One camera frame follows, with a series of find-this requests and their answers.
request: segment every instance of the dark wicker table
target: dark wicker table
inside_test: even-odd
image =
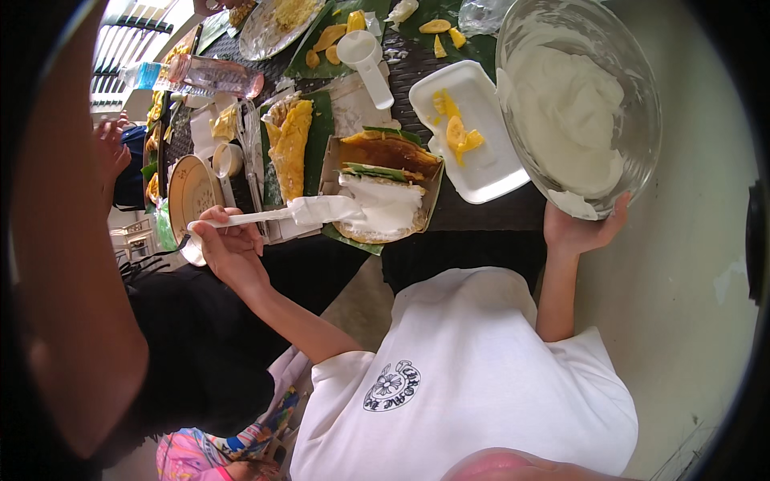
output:
[[[276,82],[281,79],[283,71],[289,65],[299,42],[295,42],[283,52],[261,62],[245,60],[240,55],[238,42],[238,36],[230,38],[224,34],[215,40],[203,52],[203,55],[207,57],[216,55],[217,58],[232,60],[261,71],[265,75],[265,87],[259,97],[254,99],[255,105],[259,105],[275,94]],[[402,129],[418,134],[423,143],[427,143],[431,134],[420,123],[417,114],[412,110],[409,103],[409,89],[425,75],[448,65],[448,62],[435,58],[432,51],[401,38],[390,28],[386,28],[383,39],[383,49],[388,48],[409,52],[406,58],[389,65],[390,77],[388,80],[390,90],[395,98],[390,113],[394,119],[401,123]],[[310,92],[328,82],[328,80],[318,79],[300,80],[297,82],[296,88]],[[174,121],[172,143],[163,154],[167,162],[189,154],[193,150],[190,141],[189,122],[185,121],[186,117],[189,117],[189,112],[182,111],[179,112]],[[232,184],[238,207],[244,212],[253,212],[254,209],[249,205],[249,202],[243,200],[243,196],[250,200],[245,178],[233,179]],[[465,202],[457,194],[449,178],[444,176],[429,230],[541,230],[543,228],[544,208],[545,197],[531,182],[499,199],[481,205],[473,205]]]

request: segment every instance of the plastic water bottle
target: plastic water bottle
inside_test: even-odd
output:
[[[118,80],[131,89],[152,90],[164,66],[167,67],[157,62],[137,62],[121,68]]]
[[[178,54],[169,64],[169,81],[253,99],[262,91],[265,76],[228,60]]]

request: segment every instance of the white measuring scoop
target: white measuring scoop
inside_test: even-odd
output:
[[[194,220],[187,224],[187,232],[190,240],[199,248],[203,242],[198,234],[193,231],[196,222],[206,222],[216,228],[232,227],[234,225],[251,224],[266,220],[294,219],[297,225],[323,224],[346,219],[365,219],[356,201],[344,195],[317,195],[315,197],[297,197],[287,203],[285,209],[269,210],[254,214],[231,215],[227,222],[216,220]]]
[[[393,94],[377,68],[377,64],[383,59],[383,48],[377,37],[366,30],[354,30],[337,43],[337,57],[345,65],[358,71],[377,109],[385,110],[391,107]]]

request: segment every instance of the decorative plate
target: decorative plate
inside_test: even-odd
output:
[[[307,0],[313,10],[300,25],[288,32],[282,32],[274,18],[279,3],[286,0],[263,0],[246,19],[241,31],[239,49],[244,58],[264,60],[291,45],[302,35],[318,16],[325,0]]]
[[[174,165],[169,182],[169,217],[177,245],[187,233],[187,224],[215,205],[225,205],[225,197],[214,171],[198,157],[185,155]],[[193,242],[187,242],[182,255],[195,266],[206,265]]]

